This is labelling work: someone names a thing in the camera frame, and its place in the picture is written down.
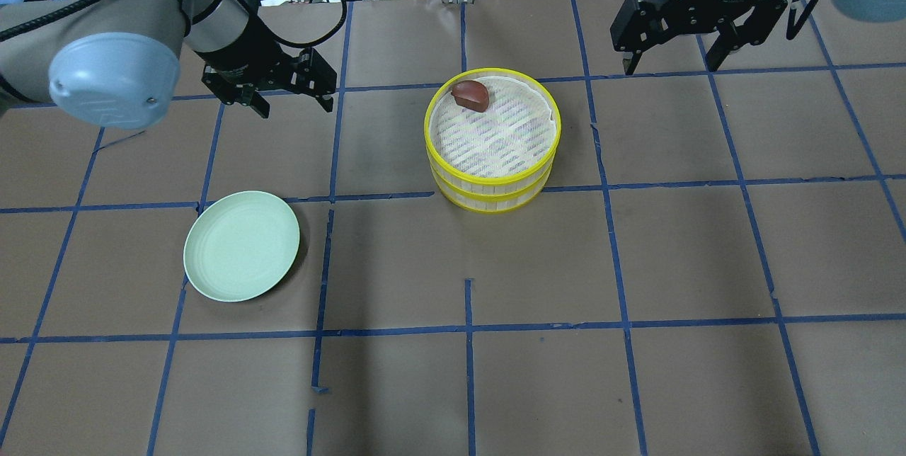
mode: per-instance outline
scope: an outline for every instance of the brown food item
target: brown food item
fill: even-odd
[[[485,112],[491,103],[488,87],[478,81],[460,81],[451,89],[453,99],[458,106],[476,112]]]

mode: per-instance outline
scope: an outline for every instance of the grid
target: grid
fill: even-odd
[[[783,310],[780,305],[780,301],[774,296],[774,280],[771,273],[770,263],[768,263],[767,253],[764,250],[764,243],[761,238],[760,230],[758,227],[757,214],[752,207],[752,202],[750,199],[750,192],[748,192],[748,187],[750,186],[761,186],[761,185],[781,185],[781,184],[801,184],[801,183],[837,183],[837,182],[877,182],[884,192],[884,197],[886,198],[887,204],[890,207],[890,216],[892,217],[892,223],[896,224],[897,230],[900,233],[903,241],[906,242],[906,227],[904,227],[902,214],[897,207],[896,201],[894,200],[892,192],[888,186],[888,181],[893,179],[906,179],[906,173],[896,173],[896,174],[885,174],[879,165],[877,158],[871,149],[869,141],[865,136],[864,130],[861,127],[860,120],[852,107],[852,104],[847,95],[847,91],[842,85],[838,71],[845,71],[845,69],[894,69],[894,68],[904,68],[906,63],[869,63],[869,64],[857,64],[857,65],[834,65],[832,62],[831,56],[828,53],[825,42],[822,39],[821,33],[818,29],[818,25],[815,22],[815,19],[810,17],[810,24],[815,31],[816,37],[818,37],[818,42],[821,46],[822,53],[825,56],[827,64],[825,66],[814,66],[814,67],[791,67],[791,68],[771,68],[771,69],[726,69],[721,72],[705,72],[702,71],[689,71],[689,72],[663,72],[663,73],[653,73],[653,74],[637,74],[638,76],[705,76],[709,81],[709,86],[711,86],[711,93],[714,98],[714,103],[716,105],[716,110],[718,111],[719,117],[721,117],[721,126],[727,140],[729,147],[729,152],[733,162],[733,168],[735,169],[735,179],[719,179],[719,181],[679,181],[679,182],[657,182],[657,183],[617,183],[611,184],[608,182],[607,171],[605,168],[605,163],[602,158],[602,143],[601,137],[599,136],[598,131],[598,121],[597,121],[597,112],[595,110],[595,95],[592,92],[592,81],[602,81],[603,79],[624,79],[626,76],[615,74],[615,75],[591,75],[589,69],[589,60],[586,53],[585,37],[583,37],[583,27],[580,22],[580,13],[579,8],[576,4],[576,0],[570,0],[572,4],[573,17],[575,18],[575,30],[578,37],[580,55],[582,55],[582,65],[583,65],[583,75],[582,76],[558,76],[558,78],[543,78],[538,79],[541,82],[567,82],[567,81],[583,81],[585,83],[586,95],[588,98],[589,112],[591,116],[591,127],[593,140],[595,141],[595,150],[597,152],[597,166],[598,172],[600,175],[600,184],[598,185],[575,185],[575,186],[566,186],[566,187],[548,187],[544,189],[546,193],[562,193],[562,192],[580,192],[580,191],[598,191],[602,193],[602,201],[604,207],[604,213],[606,217],[606,224],[608,230],[608,240],[609,246],[611,247],[612,253],[612,262],[614,262],[614,273],[616,279],[617,294],[619,299],[620,307],[620,319],[611,320],[611,321],[587,321],[586,323],[580,324],[570,324],[570,323],[549,323],[549,324],[473,324],[472,317],[472,279],[464,279],[464,307],[465,307],[465,324],[448,324],[447,326],[417,326],[417,327],[399,327],[399,328],[386,328],[386,329],[336,329],[336,330],[327,330],[324,326],[324,317],[326,317],[327,309],[327,292],[330,283],[330,264],[331,264],[331,244],[333,244],[333,224],[334,212],[333,206],[338,203],[346,202],[364,202],[373,199],[396,199],[396,198],[428,198],[435,195],[435,192],[432,191],[418,191],[418,192],[397,192],[397,193],[375,193],[375,194],[365,194],[365,195],[338,195],[336,188],[336,179],[337,179],[337,165],[339,160],[340,153],[340,140],[342,139],[342,129],[343,129],[343,102],[345,95],[350,92],[358,91],[394,91],[394,89],[416,89],[416,88],[437,88],[440,87],[440,83],[423,83],[423,84],[396,84],[396,85],[384,85],[384,86],[371,86],[371,87],[347,87],[347,71],[349,65],[349,47],[350,47],[350,27],[352,27],[352,21],[354,17],[355,4],[350,4],[349,14],[346,20],[344,27],[344,36],[343,36],[343,61],[340,66],[340,78],[339,78],[339,88],[337,90],[337,106],[336,106],[336,129],[334,130],[333,138],[333,158],[331,158],[331,174],[330,174],[330,193],[329,195],[321,195],[321,197],[310,197],[310,198],[286,198],[285,200],[288,203],[311,203],[311,202],[328,202],[331,205],[330,210],[328,211],[327,218],[327,228],[326,228],[326,240],[323,243],[323,272],[321,272],[321,291],[320,299],[318,305],[318,316],[317,316],[317,327],[314,330],[297,330],[297,331],[242,331],[242,333],[201,333],[201,334],[182,334],[179,331],[179,324],[182,317],[183,307],[185,304],[185,286],[188,284],[188,279],[184,278],[182,282],[182,288],[178,297],[178,304],[176,309],[176,314],[173,319],[172,329],[169,331],[169,334],[116,334],[115,336],[91,336],[86,334],[86,336],[40,336],[40,331],[43,323],[43,317],[48,308],[48,304],[51,301],[52,294],[54,294],[54,288],[56,283],[56,278],[61,268],[62,261],[67,252],[68,243],[74,230],[75,223],[81,212],[88,211],[104,211],[104,210],[167,210],[167,208],[179,208],[179,207],[191,207],[194,208],[198,213],[202,212],[208,205],[212,204],[213,201],[207,198],[208,187],[210,186],[210,179],[212,170],[214,168],[214,159],[217,155],[217,141],[220,135],[220,127],[223,121],[224,106],[220,105],[217,114],[217,123],[214,126],[213,137],[210,144],[210,152],[208,153],[207,158],[207,170],[205,173],[205,179],[203,188],[200,193],[200,198],[198,201],[175,201],[175,202],[166,202],[166,203],[134,203],[134,204],[107,204],[107,205],[84,205],[82,200],[84,200],[85,190],[88,187],[88,182],[91,178],[91,172],[94,168],[95,158],[97,152],[99,152],[104,147],[101,146],[103,142],[104,129],[101,129],[97,134],[97,139],[95,140],[94,150],[91,154],[90,160],[88,160],[88,166],[84,174],[84,180],[81,182],[81,188],[77,201],[74,205],[66,205],[66,207],[10,207],[10,208],[0,208],[0,214],[14,214],[14,213],[47,213],[47,212],[66,212],[71,213],[70,221],[68,227],[66,228],[66,233],[64,239],[62,240],[62,245],[59,248],[58,257],[55,262],[54,272],[52,272],[51,280],[49,282],[48,288],[46,290],[45,298],[43,298],[41,309],[39,311],[38,317],[35,321],[35,326],[33,327],[32,334],[29,337],[23,338],[2,338],[0,343],[2,344],[23,344],[27,346],[25,351],[25,358],[23,359],[21,371],[19,372],[18,379],[16,381],[16,388],[14,388],[12,399],[9,402],[9,406],[6,409],[6,415],[4,415],[4,422],[2,428],[0,428],[0,445],[3,444],[4,438],[6,437],[7,430],[9,428],[10,421],[13,418],[13,415],[16,413],[16,402],[20,389],[22,388],[23,382],[25,382],[27,377],[27,372],[29,369],[29,364],[32,356],[33,349],[35,349],[37,344],[44,343],[110,343],[110,342],[126,342],[126,341],[161,341],[168,342],[168,350],[166,356],[166,362],[164,363],[164,369],[161,376],[161,384],[159,385],[159,393],[156,396],[156,407],[154,411],[153,424],[150,431],[150,438],[148,443],[147,453],[153,454],[155,450],[156,443],[156,434],[158,433],[159,421],[161,421],[161,413],[164,405],[164,399],[167,394],[167,386],[169,379],[169,372],[171,371],[171,365],[173,362],[174,350],[177,347],[179,342],[182,341],[203,341],[203,340],[243,340],[243,339],[278,339],[278,338],[311,338],[314,340],[314,356],[313,356],[313,369],[311,369],[311,387],[317,392],[327,392],[328,389],[323,387],[320,383],[320,371],[321,371],[321,349],[323,349],[323,340],[324,338],[337,338],[337,337],[375,337],[375,336],[403,336],[404,334],[465,334],[466,336],[466,389],[467,389],[467,421],[469,421],[469,426],[467,426],[467,433],[469,434],[469,454],[474,455],[478,453],[476,451],[476,397],[475,397],[475,365],[473,357],[473,335],[476,333],[485,333],[486,331],[575,331],[575,330],[614,330],[621,331],[622,336],[624,337],[624,346],[625,354],[628,365],[628,376],[631,389],[631,400],[632,408],[634,411],[635,418],[635,427],[638,436],[638,447],[640,452],[643,455],[648,454],[648,446],[645,435],[645,426],[643,421],[643,401],[641,401],[640,387],[638,387],[638,378],[637,378],[637,368],[635,363],[633,343],[632,343],[632,329],[636,328],[653,328],[653,327],[693,327],[693,326],[754,326],[754,324],[764,324],[765,326],[776,326],[779,330],[781,340],[783,342],[784,353],[786,354],[787,365],[789,365],[789,372],[792,376],[793,387],[796,390],[796,398],[799,404],[799,408],[802,414],[803,423],[805,424],[805,431],[808,437],[808,442],[811,446],[812,453],[815,455],[820,454],[820,448],[818,446],[818,438],[815,435],[815,429],[813,429],[813,424],[811,416],[809,414],[809,408],[807,404],[807,399],[805,397],[805,392],[803,392],[802,384],[799,379],[797,367],[796,367],[796,356],[793,355],[793,349],[790,344],[789,334],[787,333],[786,327],[789,324],[814,324],[814,323],[834,323],[835,321],[903,321],[906,320],[906,313],[887,313],[887,314],[875,314],[875,313],[854,313],[854,314],[826,314],[826,315],[798,315],[798,317],[790,317],[789,315],[784,315]],[[460,50],[461,50],[461,68],[463,71],[467,68],[467,58],[466,58],[466,7],[460,7]],[[704,59],[705,46],[704,42],[700,37],[696,37],[698,42],[699,52],[701,53],[702,59]],[[832,75],[832,78],[835,81],[835,86],[839,91],[839,95],[844,101],[845,108],[849,117],[851,118],[852,126],[856,130],[861,145],[864,147],[864,152],[867,155],[871,163],[871,168],[874,171],[873,175],[865,176],[848,176],[848,178],[840,178],[840,176],[822,176],[822,178],[745,178],[740,165],[738,154],[735,151],[735,144],[733,136],[730,132],[730,127],[728,124],[727,115],[724,111],[724,105],[721,101],[721,94],[718,90],[718,85],[716,85],[715,78],[717,76],[725,75],[734,75],[734,74],[756,74],[756,73],[772,73],[772,72],[829,72]],[[270,96],[280,96],[288,94],[286,92],[271,92]],[[200,100],[200,98],[213,98],[213,96],[208,95],[190,95],[177,97],[176,100]],[[115,144],[110,143],[106,145],[107,147]],[[767,288],[770,292],[770,297],[773,304],[774,313],[772,317],[735,317],[735,318],[716,318],[716,319],[676,319],[676,320],[637,320],[633,319],[630,314],[629,306],[627,305],[626,293],[624,291],[624,279],[622,278],[621,271],[621,259],[620,259],[620,247],[618,233],[614,224],[614,211],[612,210],[611,202],[611,192],[621,189],[646,189],[646,188],[698,188],[698,187],[738,187],[740,194],[743,198],[745,204],[745,211],[747,211],[748,221],[750,221],[751,231],[754,236],[757,252],[760,259],[761,267],[764,273],[764,279],[767,282]],[[314,446],[314,437],[317,436],[316,426],[316,417],[317,410],[312,408],[308,412],[308,423],[306,427],[306,440],[307,448],[306,453],[311,454]]]

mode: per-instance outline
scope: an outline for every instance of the yellow steamer rim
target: yellow steamer rim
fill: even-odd
[[[525,88],[528,88],[528,91],[543,98],[550,110],[550,120],[554,123],[554,138],[540,159],[517,173],[507,176],[469,174],[451,165],[437,151],[432,126],[437,106],[444,97],[452,98],[450,87],[457,82],[467,81],[467,79],[473,79],[473,81],[485,79],[487,82],[489,79],[499,78],[520,81]],[[425,145],[428,149],[431,173],[434,175],[441,193],[453,204],[465,208],[465,210],[479,213],[503,213],[516,210],[531,201],[544,188],[554,163],[561,129],[560,110],[557,108],[554,98],[541,83],[530,76],[511,71],[511,69],[499,68],[472,69],[472,71],[463,72],[454,76],[437,90],[425,113]]]

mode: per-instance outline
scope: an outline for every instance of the blue tape line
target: blue tape line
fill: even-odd
[[[75,207],[27,207],[0,208],[0,214],[45,214],[50,212],[71,212]]]
[[[776,318],[714,318],[711,320],[645,320],[633,321],[632,328],[766,326]]]
[[[835,68],[838,71],[851,71],[852,69],[902,69],[906,68],[906,63],[896,62],[896,63],[858,63],[854,65],[835,65]],[[715,75],[732,75],[732,74],[753,74],[753,73],[774,73],[774,72],[819,72],[827,71],[829,68],[826,66],[813,66],[813,67],[780,67],[773,69],[726,69],[725,71],[713,72]],[[639,72],[632,75],[634,78],[640,78],[640,76],[704,76],[708,75],[708,72],[705,71],[688,71],[688,72]],[[630,76],[625,74],[608,74],[608,75],[592,75],[591,79],[593,81],[604,81],[605,79],[627,79]],[[538,82],[569,82],[569,81],[583,81],[584,76],[546,76],[546,78],[537,79]],[[439,88],[442,86],[441,83],[425,83],[425,84],[399,84],[399,85],[387,85],[387,86],[357,86],[346,88],[346,91],[383,91],[383,89],[417,89],[417,88]],[[285,89],[273,89],[272,91],[262,91],[262,95],[266,97],[276,97],[283,95],[295,95],[291,91],[286,91]],[[177,95],[173,97],[175,101],[199,101],[199,100],[208,100],[208,98],[217,98],[215,95],[210,93],[202,95]],[[36,104],[17,104],[12,108],[14,110],[28,110],[29,108],[55,108],[56,104],[53,103],[36,103]]]
[[[826,65],[815,65],[809,67],[771,67],[766,69],[723,69],[723,71],[711,72],[712,75],[735,75],[735,74],[754,74],[754,73],[783,73],[783,72],[822,72],[826,71]],[[708,75],[707,71],[702,71],[703,75]]]
[[[472,350],[472,279],[466,279],[466,404],[469,409],[469,456],[475,444],[475,355]]]
[[[207,93],[204,95],[177,95],[173,97],[175,101],[206,101],[208,98],[217,98],[217,95],[213,93]]]
[[[169,341],[170,334],[111,334],[111,336],[41,336],[36,343],[125,343],[134,341]],[[30,338],[23,338],[25,343]]]
[[[688,188],[688,187],[729,187],[739,185],[737,181],[690,181],[659,183],[622,183],[608,186],[609,190],[637,188]]]
[[[314,340],[314,356],[311,359],[311,387],[319,389],[321,379],[321,344],[323,336],[320,333],[324,330],[324,314],[327,311],[327,282],[330,278],[331,269],[331,246],[333,245],[333,208],[327,212],[327,231],[324,237],[324,259],[321,266],[321,294],[318,297],[318,323],[317,331],[319,336]]]
[[[787,324],[833,324],[841,321],[906,321],[906,313],[867,314],[807,314],[799,317],[784,317]],[[701,318],[676,320],[635,320],[632,328],[692,327],[692,326],[758,326],[775,324],[776,317],[769,318]],[[417,334],[465,334],[467,331],[558,331],[558,330],[616,330],[622,329],[622,321],[583,321],[579,324],[472,324],[472,326],[418,326],[383,329],[333,329],[318,331],[229,331],[228,333],[178,334],[179,341],[232,341],[241,339],[301,339],[316,337],[383,337],[417,336]],[[168,341],[169,334],[113,334],[112,336],[40,336],[36,343],[119,343],[130,341]],[[3,337],[0,344],[31,343],[32,337]]]
[[[859,140],[861,141],[861,146],[865,149],[865,155],[868,156],[869,162],[871,162],[871,168],[874,170],[874,174],[878,183],[881,185],[881,190],[884,191],[884,198],[887,198],[887,204],[890,206],[890,213],[893,214],[893,220],[896,221],[897,228],[900,230],[900,238],[906,243],[906,224],[903,224],[903,218],[900,216],[899,208],[897,208],[897,203],[893,199],[893,194],[890,192],[890,187],[887,185],[887,181],[884,178],[883,172],[881,172],[881,165],[878,163],[877,158],[874,156],[874,151],[871,149],[871,145],[868,142],[868,137],[865,136],[865,132],[859,123],[859,117],[856,116],[855,110],[852,107],[849,96],[847,95],[847,90],[844,89],[844,83],[840,81],[840,75],[837,73],[837,67],[834,65],[834,62],[831,60],[831,54],[827,51],[827,46],[825,45],[825,39],[821,36],[821,31],[818,30],[818,24],[815,22],[815,17],[809,15],[808,17],[809,24],[812,25],[812,30],[815,31],[815,37],[818,37],[818,45],[821,47],[821,53],[824,54],[825,60],[828,67],[831,69],[831,76],[834,78],[834,83],[837,86],[837,91],[840,92],[840,98],[844,101],[845,107],[847,107],[847,112],[852,121],[852,127],[855,127],[855,132],[859,135]]]
[[[205,179],[201,185],[201,196],[198,199],[197,210],[198,216],[201,216],[201,213],[205,209],[205,204],[207,202],[207,191],[210,188],[211,184],[211,174],[214,171],[214,157],[217,155],[217,141],[220,139],[220,127],[223,123],[224,109],[226,106],[220,104],[217,108],[217,122],[214,124],[214,132],[211,135],[211,147],[210,151],[207,154],[207,168],[205,169]],[[151,433],[148,439],[148,452],[147,456],[152,456],[154,454],[154,446],[156,440],[158,440],[158,426],[161,424],[161,411],[164,405],[164,397],[167,394],[167,384],[169,382],[169,370],[173,364],[173,353],[176,349],[176,343],[179,335],[179,324],[182,320],[182,310],[185,306],[185,285],[188,284],[188,276],[183,275],[182,286],[179,288],[179,299],[176,305],[176,313],[173,317],[173,327],[171,329],[171,335],[169,336],[169,344],[167,345],[167,358],[164,360],[164,370],[161,376],[161,387],[158,389],[158,401],[156,401],[154,407],[154,417],[151,421]]]
[[[330,202],[331,197],[329,195],[313,195],[310,198],[283,198],[287,203],[323,203],[324,201]]]
[[[784,317],[787,324],[827,324],[839,321],[904,321],[906,313],[813,314],[806,317]]]
[[[706,63],[706,53],[705,53],[705,44],[702,42],[700,36],[696,36],[696,41],[699,44],[699,54],[701,55],[701,60],[703,63]],[[767,253],[764,252],[764,242],[761,240],[761,231],[758,229],[758,221],[755,217],[755,211],[752,207],[752,202],[750,195],[748,195],[748,187],[745,184],[745,176],[743,175],[742,166],[739,162],[739,156],[737,150],[735,149],[735,144],[733,142],[733,136],[730,133],[730,127],[727,120],[727,114],[724,111],[724,105],[721,101],[721,94],[718,91],[718,84],[714,81],[714,76],[708,75],[708,82],[711,85],[711,95],[714,97],[714,103],[716,105],[716,110],[718,110],[718,116],[721,117],[721,127],[724,130],[724,136],[727,139],[727,146],[729,147],[730,156],[733,159],[733,168],[735,169],[735,174],[737,174],[737,179],[739,181],[739,190],[742,191],[742,198],[745,204],[745,211],[748,214],[748,222],[752,228],[752,234],[755,238],[755,244],[758,250],[758,258],[761,260],[761,269],[764,272],[764,281],[767,282],[768,294],[770,294],[771,302],[774,305],[774,317],[776,317],[777,327],[780,330],[780,339],[783,342],[784,353],[786,354],[786,363],[790,369],[790,375],[793,378],[793,388],[796,391],[796,398],[799,401],[799,410],[802,413],[803,422],[805,423],[805,432],[808,435],[808,442],[812,447],[813,456],[819,456],[820,450],[818,449],[818,438],[815,437],[815,427],[812,425],[812,416],[809,414],[808,405],[805,402],[805,392],[802,389],[802,382],[799,380],[799,371],[796,366],[796,357],[793,356],[793,347],[790,344],[789,335],[786,333],[786,324],[784,323],[783,311],[780,309],[780,301],[774,296],[774,276],[771,273],[771,268],[767,263]]]
[[[214,172],[214,156],[217,155],[217,141],[220,140],[220,126],[224,119],[224,110],[227,106],[220,104],[217,109],[217,123],[214,124],[214,136],[211,137],[211,150],[207,154],[207,169],[205,169],[205,182],[201,185],[201,199],[198,201],[198,214],[207,207],[207,191],[211,184],[211,174]]]
[[[168,335],[169,343],[167,344],[167,357],[164,359],[164,371],[161,375],[161,385],[158,388],[158,399],[154,404],[154,417],[151,419],[151,431],[148,437],[147,456],[153,456],[154,447],[158,442],[158,428],[161,426],[161,414],[164,408],[164,398],[167,396],[167,384],[169,383],[169,372],[173,367],[173,353],[176,351],[177,334],[179,334],[179,323],[182,319],[182,309],[185,305],[185,284],[179,290],[179,301],[177,302],[176,315],[173,317],[173,328]]]
[[[94,147],[91,149],[97,149],[101,145],[101,140],[104,139],[104,129],[101,128],[98,130],[97,139],[94,140]],[[32,360],[32,352],[35,350],[35,342],[38,339],[38,334],[41,331],[41,326],[45,321],[45,314],[47,314],[47,307],[51,302],[51,296],[54,294],[54,288],[56,286],[56,280],[59,276],[59,268],[62,266],[62,260],[66,256],[66,247],[69,245],[69,240],[72,236],[72,228],[75,227],[75,220],[79,216],[79,205],[81,205],[82,199],[85,198],[85,189],[88,188],[88,180],[91,178],[91,170],[94,170],[94,161],[97,159],[97,155],[92,153],[91,158],[88,159],[88,166],[85,168],[85,176],[81,179],[81,187],[79,188],[79,195],[75,201],[75,207],[72,210],[72,215],[69,217],[69,226],[66,227],[66,234],[62,237],[62,243],[59,244],[59,253],[57,254],[56,263],[54,263],[54,272],[51,273],[51,279],[47,285],[47,291],[45,292],[45,298],[41,302],[41,309],[38,311],[38,317],[35,320],[35,328],[32,329],[32,340],[28,344],[28,348],[25,350],[25,357],[22,359],[22,366],[19,368],[19,376],[16,378],[16,386],[13,388],[13,394],[10,397],[9,405],[6,407],[6,415],[4,415],[3,425],[0,426],[0,447],[3,447],[3,442],[6,439],[6,431],[9,430],[10,421],[13,420],[13,411],[16,410],[16,402],[19,399],[19,392],[22,392],[22,384],[25,382],[25,374],[28,371],[28,365]]]
[[[823,43],[824,40],[818,39],[818,43]],[[858,65],[834,65],[835,69],[838,71],[861,71],[862,69],[904,69],[906,68],[906,63],[861,63]]]
[[[902,181],[906,179],[906,174],[884,175],[889,181]],[[835,182],[863,182],[877,181],[877,176],[816,176],[815,178],[758,178],[745,181],[747,185],[780,185],[780,184],[806,184],[806,183],[835,183]],[[739,185],[738,181],[686,181],[686,182],[654,182],[654,183],[625,183],[608,185],[609,190],[620,189],[644,189],[644,188],[692,188],[692,187],[727,187]],[[589,192],[601,190],[600,185],[568,185],[557,187],[545,187],[542,192]],[[402,199],[402,198],[430,198],[436,194],[433,191],[422,192],[387,192],[375,194],[349,194],[337,195],[336,201],[368,201],[373,199]],[[313,195],[310,198],[283,198],[286,203],[323,203],[330,201],[329,195]],[[205,207],[210,207],[216,203],[207,201]],[[122,205],[82,205],[79,207],[80,212],[95,210],[153,210],[153,208],[195,208],[198,204],[195,201],[172,201],[162,203],[127,203]],[[22,208],[0,208],[2,214],[23,214],[23,213],[45,213],[45,212],[71,212],[75,207],[22,207]]]
[[[352,11],[355,4],[349,1],[346,30],[343,36],[343,64],[340,66],[340,86],[337,88],[337,120],[333,127],[333,156],[331,156],[331,203],[337,195],[337,165],[340,162],[340,133],[343,129],[343,101],[346,98],[346,69],[349,67],[349,39],[352,35]]]
[[[621,329],[622,321],[584,321],[580,324],[482,324],[472,326],[472,331],[553,331],[553,330],[601,330]]]
[[[541,192],[589,192],[601,190],[603,187],[600,185],[568,185],[561,187],[545,187],[541,189]]]
[[[592,121],[592,136],[595,139],[595,151],[598,160],[598,173],[601,176],[602,194],[604,197],[604,213],[607,217],[607,233],[611,243],[611,255],[614,259],[614,275],[617,283],[617,295],[620,299],[620,319],[622,330],[624,330],[624,345],[626,347],[626,365],[629,371],[630,390],[632,393],[632,410],[635,413],[635,427],[638,434],[638,450],[641,456],[648,456],[648,443],[645,439],[645,426],[641,416],[641,398],[638,394],[638,378],[635,372],[635,353],[632,350],[632,335],[629,319],[629,311],[626,307],[626,292],[624,290],[624,280],[622,280],[622,269],[620,266],[620,251],[617,248],[617,237],[614,229],[614,212],[611,210],[611,195],[609,194],[607,171],[604,169],[602,161],[601,137],[598,134],[598,117],[595,111],[595,95],[592,93],[592,76],[588,69],[588,53],[585,49],[585,36],[582,32],[582,21],[579,18],[579,7],[575,0],[570,0],[573,7],[573,18],[575,19],[575,30],[579,37],[579,52],[582,53],[582,68],[585,75],[585,94],[588,97],[588,110]]]
[[[466,60],[466,4],[459,4],[459,68],[462,72],[469,69],[469,62]]]
[[[305,430],[305,456],[314,450],[314,408],[308,409],[308,427]]]
[[[14,110],[37,110],[37,108],[55,108],[56,104],[52,102],[38,102],[36,104],[16,104]]]
[[[542,76],[541,78],[535,79],[535,81],[544,84],[546,82],[571,82],[571,81],[585,81],[585,76],[573,75],[573,76]]]
[[[803,184],[803,183],[838,183],[838,182],[864,182],[877,181],[875,176],[816,176],[816,178],[765,178],[751,181],[747,179],[747,185],[786,185],[786,184]]]
[[[395,91],[395,89],[437,89],[443,86],[440,82],[423,82],[420,84],[388,84],[386,86],[360,86],[346,88],[347,93],[362,91]]]
[[[372,199],[430,198],[434,191],[423,192],[390,192],[388,194],[353,194],[337,195],[337,201],[367,201]]]
[[[598,74],[589,75],[591,81],[612,81],[612,79],[638,79],[638,78],[665,78],[666,76],[703,76],[705,71],[688,72],[639,72],[632,75],[625,74]]]
[[[85,205],[79,207],[80,212],[96,212],[101,210],[154,210],[154,208],[195,208],[195,201],[174,201],[171,203],[126,203],[122,205]]]
[[[239,339],[301,339],[317,337],[315,330],[220,331],[219,333],[179,334],[179,341],[235,341]]]

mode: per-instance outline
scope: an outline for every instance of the light green plate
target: light green plate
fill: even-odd
[[[185,239],[185,275],[205,297],[240,302],[276,285],[299,250],[299,221],[276,195],[249,190],[201,213]]]

